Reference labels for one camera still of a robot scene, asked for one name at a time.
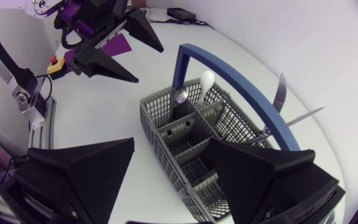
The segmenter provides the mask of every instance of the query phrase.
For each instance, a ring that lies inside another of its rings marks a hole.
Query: black device
[[[216,168],[235,223],[319,223],[344,195],[313,163],[313,150],[279,151],[210,140],[202,158]]]
[[[31,148],[0,194],[23,223],[107,223],[133,152],[133,138]]]
[[[196,14],[179,7],[168,8],[167,15],[179,20],[180,22],[193,21],[196,19]]]

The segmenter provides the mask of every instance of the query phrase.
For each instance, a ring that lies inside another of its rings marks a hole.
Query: purple gripper part
[[[81,2],[76,0],[68,0],[64,5],[63,10],[59,12],[60,18],[65,22],[65,24],[71,24],[73,22],[73,17],[81,7]]]
[[[67,65],[66,74],[71,72],[71,69],[67,63],[74,57],[74,50],[75,49],[72,49],[65,53],[64,59]],[[102,47],[102,50],[110,57],[112,57],[115,55],[130,52],[132,49],[128,44],[128,41],[125,39],[124,34],[117,34],[109,42],[107,42],[106,45]]]
[[[94,31],[92,28],[88,27],[85,23],[81,21],[77,21],[75,24],[77,27],[77,32],[84,35],[88,39],[93,37]]]

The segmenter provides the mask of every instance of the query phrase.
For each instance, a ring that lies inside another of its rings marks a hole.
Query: wire
[[[156,7],[148,7],[148,6],[141,6],[141,7],[145,7],[146,9],[149,9],[149,13],[146,13],[146,18],[148,20],[148,22],[152,22],[152,23],[166,23],[166,24],[179,24],[179,25],[198,25],[198,26],[208,26],[210,28],[212,28],[213,30],[215,30],[215,28],[211,25],[209,25],[207,22],[205,21],[200,21],[197,19],[191,19],[189,21],[179,21],[176,19],[168,19],[166,21],[156,21],[150,18],[150,15],[152,13],[152,9],[156,9]]]
[[[9,160],[9,164],[7,165],[4,177],[0,181],[0,185],[4,183],[4,180],[5,180],[6,176],[7,176],[7,173],[9,172],[9,168],[11,168],[12,162],[13,162],[13,157]]]
[[[85,41],[85,39],[81,38],[81,40],[78,43],[68,44],[67,40],[66,40],[66,37],[67,37],[67,34],[68,34],[69,30],[70,30],[70,28],[67,27],[67,26],[62,28],[62,46],[64,48],[66,48],[66,49],[74,49],[75,47],[77,47],[80,44],[82,44]]]
[[[52,95],[52,79],[50,79],[50,77],[48,75],[39,75],[37,76],[37,78],[41,78],[41,77],[44,77],[44,79],[42,80],[42,84],[44,84],[44,81],[46,78],[48,78],[49,80],[49,83],[50,83],[50,89],[49,89],[49,94],[48,94],[48,97],[45,99],[45,103],[49,100],[50,96]]]
[[[3,177],[2,180],[0,181],[0,185],[4,183],[4,181],[5,181],[5,179],[6,179],[6,176],[7,176],[7,173],[9,172],[9,168],[11,168],[12,162],[13,162],[13,157],[9,160],[9,164],[7,165],[7,168],[6,168],[6,170],[5,170],[4,177]]]

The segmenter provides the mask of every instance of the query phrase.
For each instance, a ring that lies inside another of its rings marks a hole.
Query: spoon
[[[215,76],[214,76],[213,72],[205,71],[201,75],[201,80],[200,80],[201,95],[198,98],[198,101],[197,101],[197,104],[196,104],[197,109],[201,109],[203,107],[205,94],[214,85],[214,82],[215,82]]]
[[[189,95],[189,91],[186,87],[181,86],[173,92],[173,99],[175,100],[176,104],[182,104],[186,101],[187,96]]]
[[[172,106],[172,109],[171,109],[171,112],[170,112],[170,115],[169,115],[169,119],[168,119],[168,122],[172,122],[172,119],[173,119],[173,112],[175,110],[175,108],[184,103],[187,99],[189,95],[189,91],[187,90],[186,87],[184,86],[181,86],[179,88],[177,88],[174,92],[173,92],[173,97],[171,98],[171,106]]]

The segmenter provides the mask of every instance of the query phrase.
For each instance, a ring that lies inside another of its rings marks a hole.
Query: metal spoon
[[[181,86],[173,92],[173,99],[175,100],[175,103],[180,105],[184,103],[189,95],[189,91],[186,87]]]
[[[189,91],[184,86],[177,88],[173,92],[173,96],[171,98],[171,111],[170,111],[168,122],[172,122],[173,112],[174,112],[175,108],[178,105],[184,103],[188,96],[189,96]]]

